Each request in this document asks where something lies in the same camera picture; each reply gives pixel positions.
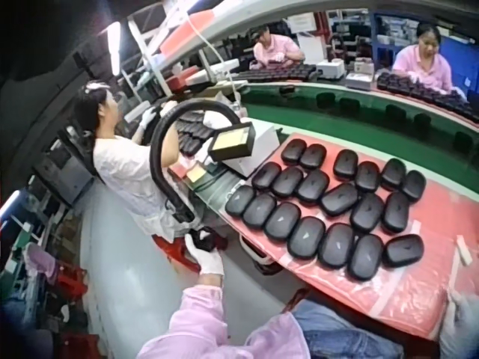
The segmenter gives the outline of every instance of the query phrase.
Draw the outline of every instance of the vacuum hose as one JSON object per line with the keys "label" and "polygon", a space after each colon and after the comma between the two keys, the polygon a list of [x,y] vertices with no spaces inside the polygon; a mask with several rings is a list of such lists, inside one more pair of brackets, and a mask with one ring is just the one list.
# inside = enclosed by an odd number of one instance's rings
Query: vacuum hose
{"label": "vacuum hose", "polygon": [[226,106],[224,103],[217,101],[209,101],[206,99],[189,99],[178,105],[176,105],[171,111],[169,111],[162,119],[160,119],[158,125],[156,125],[155,131],[150,144],[150,171],[153,181],[158,189],[165,194],[170,203],[175,208],[173,217],[180,223],[192,222],[195,219],[193,211],[182,201],[178,193],[170,186],[168,181],[163,176],[161,158],[163,141],[165,140],[168,129],[173,125],[176,120],[179,120],[181,116],[190,111],[215,111],[224,115],[231,124],[240,124],[240,118],[234,113],[234,111]]}

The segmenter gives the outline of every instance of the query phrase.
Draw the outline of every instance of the black hair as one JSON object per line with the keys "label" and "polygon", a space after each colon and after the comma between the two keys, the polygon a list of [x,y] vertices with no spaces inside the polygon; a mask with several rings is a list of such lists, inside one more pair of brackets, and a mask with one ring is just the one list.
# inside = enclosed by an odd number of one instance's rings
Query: black hair
{"label": "black hair", "polygon": [[420,22],[418,24],[418,27],[416,28],[416,37],[419,39],[419,37],[428,32],[432,32],[434,34],[438,44],[441,43],[441,33],[439,32],[439,29],[437,28],[437,26],[432,25],[428,22]]}
{"label": "black hair", "polygon": [[269,30],[268,25],[261,25],[257,26],[256,28],[252,28],[249,33],[251,36],[251,39],[253,41],[256,41],[262,34],[267,32]]}
{"label": "black hair", "polygon": [[95,171],[93,162],[93,150],[95,148],[96,131],[100,126],[98,109],[100,104],[105,103],[108,96],[109,86],[102,82],[91,81],[82,86],[75,98],[75,117],[82,129],[82,144],[85,148],[87,160],[91,169]]}

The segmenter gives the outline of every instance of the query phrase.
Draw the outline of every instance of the blue jeans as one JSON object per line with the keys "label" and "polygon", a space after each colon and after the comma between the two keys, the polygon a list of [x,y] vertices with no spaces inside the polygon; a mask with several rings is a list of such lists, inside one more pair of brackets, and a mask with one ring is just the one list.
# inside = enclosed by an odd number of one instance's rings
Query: blue jeans
{"label": "blue jeans", "polygon": [[390,340],[356,328],[333,310],[304,299],[293,311],[311,353],[320,358],[403,357],[403,347]]}

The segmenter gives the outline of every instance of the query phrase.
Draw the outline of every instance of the pink uniform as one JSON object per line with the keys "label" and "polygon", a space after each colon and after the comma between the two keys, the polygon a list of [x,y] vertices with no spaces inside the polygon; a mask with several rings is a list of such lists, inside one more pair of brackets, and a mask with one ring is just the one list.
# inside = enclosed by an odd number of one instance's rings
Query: pink uniform
{"label": "pink uniform", "polygon": [[271,318],[251,333],[244,346],[229,346],[222,295],[222,289],[215,286],[185,289],[180,309],[171,317],[168,333],[146,343],[137,359],[311,357],[302,330],[291,313]]}
{"label": "pink uniform", "polygon": [[[282,52],[286,54],[287,52],[299,52],[301,51],[299,46],[297,46],[293,40],[291,40],[287,36],[283,35],[271,35],[271,45],[268,49],[265,49],[263,45],[257,43],[254,45],[254,57],[256,58],[257,62],[259,63],[258,68],[265,67],[267,69],[275,69],[277,67],[282,67],[285,65],[283,64],[273,64],[270,63],[270,60],[273,60],[275,56]],[[286,60],[286,65],[293,64],[293,61]]]}
{"label": "pink uniform", "polygon": [[58,273],[57,261],[48,252],[44,251],[35,243],[28,243],[23,252],[27,270],[34,269],[39,273],[44,273],[48,283],[53,284],[56,281]]}
{"label": "pink uniform", "polygon": [[431,70],[424,71],[421,67],[418,45],[407,46],[399,51],[392,69],[405,73],[414,72],[426,87],[451,92],[453,85],[448,61],[442,55],[436,54]]}

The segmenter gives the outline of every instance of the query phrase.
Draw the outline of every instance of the white box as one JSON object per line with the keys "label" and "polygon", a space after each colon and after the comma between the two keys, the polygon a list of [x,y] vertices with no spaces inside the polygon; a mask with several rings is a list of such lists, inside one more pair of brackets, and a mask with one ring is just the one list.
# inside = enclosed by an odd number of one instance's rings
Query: white box
{"label": "white box", "polygon": [[373,88],[373,75],[365,73],[348,73],[345,85],[347,88],[356,88],[358,90],[371,91]]}
{"label": "white box", "polygon": [[[252,122],[249,117],[244,117],[241,122]],[[249,177],[268,157],[279,147],[278,135],[271,123],[253,123],[256,136],[251,156],[223,161],[229,168],[244,177]]]}
{"label": "white box", "polygon": [[374,63],[370,58],[357,58],[354,62],[354,72],[374,75]]}
{"label": "white box", "polygon": [[388,35],[377,35],[377,40],[383,45],[389,45],[389,43],[391,43],[391,39]]}
{"label": "white box", "polygon": [[340,79],[346,72],[344,61],[340,58],[334,58],[331,62],[323,60],[317,64],[317,69],[323,71],[323,74],[320,75],[320,78],[323,79]]}

